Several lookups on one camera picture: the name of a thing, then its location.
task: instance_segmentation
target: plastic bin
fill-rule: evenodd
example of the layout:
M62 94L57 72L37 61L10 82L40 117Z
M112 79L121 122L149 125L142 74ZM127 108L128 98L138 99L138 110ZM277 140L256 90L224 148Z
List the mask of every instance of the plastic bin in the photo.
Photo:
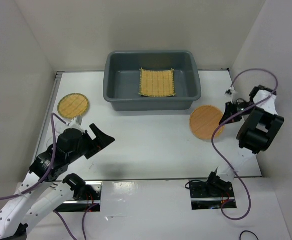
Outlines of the plastic bin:
M174 69L175 96L140 96L140 68ZM201 97L196 62L188 51L114 51L105 65L103 96L116 111L189 109Z

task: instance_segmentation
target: round placemat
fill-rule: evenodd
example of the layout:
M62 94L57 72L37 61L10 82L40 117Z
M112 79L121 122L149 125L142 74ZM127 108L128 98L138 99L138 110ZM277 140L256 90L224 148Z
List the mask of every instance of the round placemat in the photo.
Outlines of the round placemat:
M58 103L57 111L60 116L72 119L84 114L89 106L88 99L80 93L72 93L64 96Z
M199 139L208 140L219 125L222 112L211 105L204 105L196 108L190 115L189 125L191 132ZM219 136L224 126L216 133Z

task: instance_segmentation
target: white wall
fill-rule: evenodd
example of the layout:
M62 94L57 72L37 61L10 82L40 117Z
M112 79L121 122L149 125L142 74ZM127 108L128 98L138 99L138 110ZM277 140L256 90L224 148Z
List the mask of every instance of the white wall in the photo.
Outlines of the white wall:
M276 109L285 123L258 160L264 176L273 179L292 237L292 0L266 1L231 69L232 76L248 68L268 69L279 80ZM236 87L247 96L261 79L274 86L269 76L249 74L240 78Z
M103 70L114 50L190 50L229 68L265 0L16 0L54 70Z
M25 175L53 80L17 5L0 0L0 182L17 182Z

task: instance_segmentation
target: white table surface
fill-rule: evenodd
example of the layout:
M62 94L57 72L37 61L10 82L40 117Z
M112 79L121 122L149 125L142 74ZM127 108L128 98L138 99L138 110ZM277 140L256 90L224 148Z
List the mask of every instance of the white table surface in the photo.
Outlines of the white table surface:
M266 178L246 178L251 212L240 221L226 219L219 209L191 210L186 180L106 181L101 211L87 213L89 240L237 240L243 230L260 240L290 240L275 192ZM237 208L233 218L247 210L248 200L239 180L233 182ZM82 212L61 213L73 235L82 240ZM59 218L51 213L28 235L29 240L70 240ZM255 240L245 236L242 240Z
M102 95L103 72L63 73L51 110L57 113L59 100L67 94L84 94L90 103L83 116L82 127L94 138L89 125L116 139L107 148L86 160L72 163L68 171L85 180L142 180L206 178L225 163L210 141L197 139L189 129L189 116L201 105L214 105L224 112L229 98L224 95L231 84L228 71L199 71L202 97L189 110L116 112ZM41 136L37 154L46 150L51 138L50 120ZM242 177L259 177L256 157L238 147L236 135L242 122L226 126L216 139L216 146L236 166Z

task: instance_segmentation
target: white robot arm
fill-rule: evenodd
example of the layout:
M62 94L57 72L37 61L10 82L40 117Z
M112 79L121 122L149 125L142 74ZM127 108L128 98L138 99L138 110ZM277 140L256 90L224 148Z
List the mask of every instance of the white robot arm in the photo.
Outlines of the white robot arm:
M242 100L241 102L232 101L226 103L225 113L219 124L224 122L229 117L241 112L245 108L271 97L251 108L248 111L234 117L226 124L236 123L241 121L244 115L248 115L243 126L238 132L237 140L239 140L239 147L246 148L252 151L252 154L257 154L260 151L266 151L271 145L272 141L279 132L284 123L284 118L278 116L275 109L275 100L277 93L272 94L272 90L264 86L256 86L249 94L249 102ZM226 94L233 95L233 92L228 90Z
M35 189L22 194L46 173L53 146L49 146L46 152L39 154L29 167L24 181L15 192L19 197L8 201L0 210L0 240L25 240L27 233L60 204L71 197L77 200L82 194L89 192L89 186L86 186L81 178L70 174L53 191L37 201L58 176L67 170L69 164L81 156L89 159L114 141L114 138L105 135L94 124L89 126L96 136L91 140L87 131L81 129L80 124L81 117L78 116L58 136L55 160L48 176Z

